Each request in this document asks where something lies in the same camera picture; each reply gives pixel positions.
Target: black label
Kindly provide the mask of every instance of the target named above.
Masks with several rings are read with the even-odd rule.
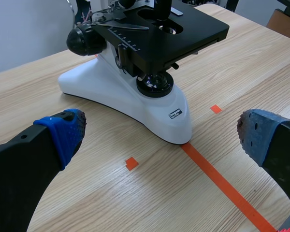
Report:
[[[173,111],[172,113],[170,113],[169,116],[171,119],[174,119],[182,113],[183,112],[180,109],[177,109],[177,110]]]

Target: blue rubber tip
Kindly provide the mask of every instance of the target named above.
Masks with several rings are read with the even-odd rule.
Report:
[[[84,112],[78,109],[69,109],[63,112],[72,112],[72,120],[64,120],[56,116],[48,116],[35,120],[33,124],[47,126],[51,132],[53,142],[57,149],[61,162],[61,170],[64,170],[71,161],[75,150],[85,136],[86,117]]]
[[[261,167],[277,126],[290,119],[265,110],[243,112],[237,124],[238,135],[245,152]]]

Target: orange tape line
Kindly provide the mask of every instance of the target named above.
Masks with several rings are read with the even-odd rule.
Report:
[[[139,165],[139,163],[133,157],[126,160],[126,167],[129,171],[137,167],[137,165]]]
[[[215,114],[219,114],[222,110],[219,108],[219,106],[217,105],[213,105],[211,108],[210,108]]]
[[[277,231],[190,143],[181,145],[181,148],[259,231]]]

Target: wire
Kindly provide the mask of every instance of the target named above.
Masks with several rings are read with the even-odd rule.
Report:
[[[73,29],[75,27],[75,11],[74,11],[74,8],[73,8],[72,4],[70,3],[70,1],[69,0],[66,0],[66,1],[69,4],[69,6],[70,6],[70,8],[72,10],[72,14],[73,14],[73,25],[72,25],[72,29]]]

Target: white wall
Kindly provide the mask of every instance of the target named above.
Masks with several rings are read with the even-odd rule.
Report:
[[[266,26],[275,9],[285,8],[277,0],[239,0],[235,13]]]
[[[67,49],[72,24],[66,0],[0,0],[0,72]]]

